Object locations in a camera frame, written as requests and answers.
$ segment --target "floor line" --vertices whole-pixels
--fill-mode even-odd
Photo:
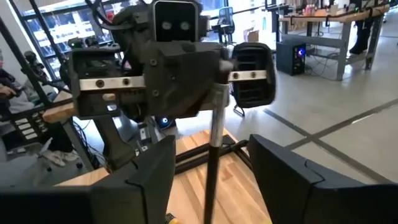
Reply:
[[[337,148],[319,140],[319,139],[314,139],[313,142],[320,147],[324,148],[326,151],[328,151],[330,154],[334,155],[335,157],[341,159],[343,162],[351,166],[353,169],[361,172],[362,174],[368,176],[369,178],[375,180],[379,184],[392,184],[394,183],[393,181],[387,179],[386,177],[382,176],[381,174],[378,174],[376,171],[370,169],[368,166],[358,162],[357,160],[351,158],[350,156],[347,156],[346,154],[342,153],[340,150]]]
[[[359,121],[359,120],[361,120],[361,119],[363,119],[365,117],[369,117],[371,115],[378,114],[378,113],[380,113],[380,112],[382,112],[384,110],[387,110],[387,109],[392,108],[392,107],[397,106],[397,105],[398,105],[398,98],[394,99],[394,100],[391,100],[391,101],[389,101],[387,103],[384,103],[383,105],[377,106],[377,107],[375,107],[373,109],[370,109],[368,111],[365,111],[365,112],[363,112],[361,114],[358,114],[356,116],[353,116],[352,118],[348,118],[345,121],[337,123],[337,124],[335,124],[333,126],[330,126],[329,128],[326,128],[326,129],[324,129],[322,131],[319,131],[319,132],[313,134],[312,137],[320,139],[320,138],[322,138],[322,137],[324,137],[324,136],[326,136],[326,135],[328,135],[330,133],[334,133],[337,130],[340,130],[340,129],[345,128],[345,127],[347,127],[349,125],[352,125],[356,121]]]
[[[285,118],[275,114],[274,112],[272,112],[269,109],[265,109],[264,112],[266,114],[268,114],[269,116],[273,117],[274,119],[278,120],[279,122],[281,122],[282,124],[288,126],[289,128],[293,129],[294,131],[298,132],[299,134],[301,134],[302,136],[305,137],[309,137],[311,136],[310,133],[308,133],[306,130],[298,127],[297,125],[295,125],[294,123],[291,123],[290,121],[286,120]]]
[[[383,183],[383,184],[390,184],[390,183],[394,183],[393,181],[389,180],[388,178],[384,177],[381,174],[378,174],[376,171],[370,169],[368,166],[358,162],[357,160],[353,159],[352,157],[346,155],[345,153],[341,152],[340,150],[338,150],[337,148],[323,142],[320,138],[333,133],[337,130],[340,130],[344,127],[347,127],[353,123],[355,123],[355,121],[359,121],[363,118],[366,118],[368,116],[380,113],[384,110],[387,110],[389,108],[392,108],[393,106],[398,105],[398,98],[392,101],[389,101],[387,103],[384,103],[383,105],[377,106],[373,109],[367,110],[359,115],[353,116],[352,118],[349,118],[345,121],[342,121],[338,124],[335,124],[333,126],[330,126],[329,128],[326,128],[322,131],[319,131],[315,134],[310,134],[309,132],[307,132],[306,130],[298,127],[297,125],[291,123],[290,121],[286,120],[285,118],[277,115],[276,113],[272,112],[269,109],[265,109],[264,112],[266,114],[268,114],[269,116],[273,117],[274,119],[278,120],[279,122],[281,122],[282,124],[288,126],[290,129],[293,129],[294,131],[298,132],[299,134],[301,134],[302,136],[305,136],[305,138],[293,142],[292,144],[289,144],[287,146],[285,146],[286,149],[289,150],[294,150],[300,146],[303,146],[305,144],[308,144],[310,142],[314,142],[315,144],[317,144],[318,146],[322,147],[324,150],[328,151],[330,154],[334,155],[335,157],[341,159],[344,163],[348,164],[350,167],[352,167],[353,169],[357,170],[358,172],[368,176],[369,178],[375,180],[377,183]]]

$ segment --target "computer tower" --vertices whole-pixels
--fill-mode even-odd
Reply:
[[[283,41],[276,43],[276,69],[289,75],[305,71],[305,44]]]

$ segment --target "black bracket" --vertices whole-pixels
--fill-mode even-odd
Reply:
[[[235,106],[234,106],[234,112],[235,112],[237,115],[239,115],[239,116],[241,116],[241,117],[243,117],[243,118],[245,117],[243,108],[242,108],[242,107],[239,107],[238,105],[235,105]]]
[[[329,21],[330,15],[326,16],[326,21],[325,21],[325,27],[330,27],[330,21]]]
[[[368,18],[366,18],[366,20],[370,20],[373,17],[373,8],[372,7],[367,7],[366,10],[369,10],[369,15]]]
[[[294,25],[294,23],[293,23],[293,17],[295,17],[295,16],[290,16],[290,25],[291,25],[291,26]]]

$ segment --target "metal screw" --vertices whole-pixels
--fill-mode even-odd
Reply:
[[[152,96],[159,96],[159,91],[157,90],[152,91]]]
[[[150,60],[150,65],[156,66],[157,65],[157,61],[155,59],[151,59]]]
[[[96,85],[98,88],[102,88],[102,87],[105,86],[105,83],[104,83],[103,80],[97,80],[97,82],[95,82],[95,85]]]
[[[123,79],[123,85],[129,85],[130,80],[128,78]]]

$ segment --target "sneaker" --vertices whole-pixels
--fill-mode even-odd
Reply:
[[[62,159],[68,162],[73,162],[77,159],[79,159],[79,156],[75,151],[72,152],[61,152]]]
[[[43,156],[57,166],[64,167],[66,165],[66,163],[62,161],[62,158],[57,152],[46,150],[45,152],[43,152]]]

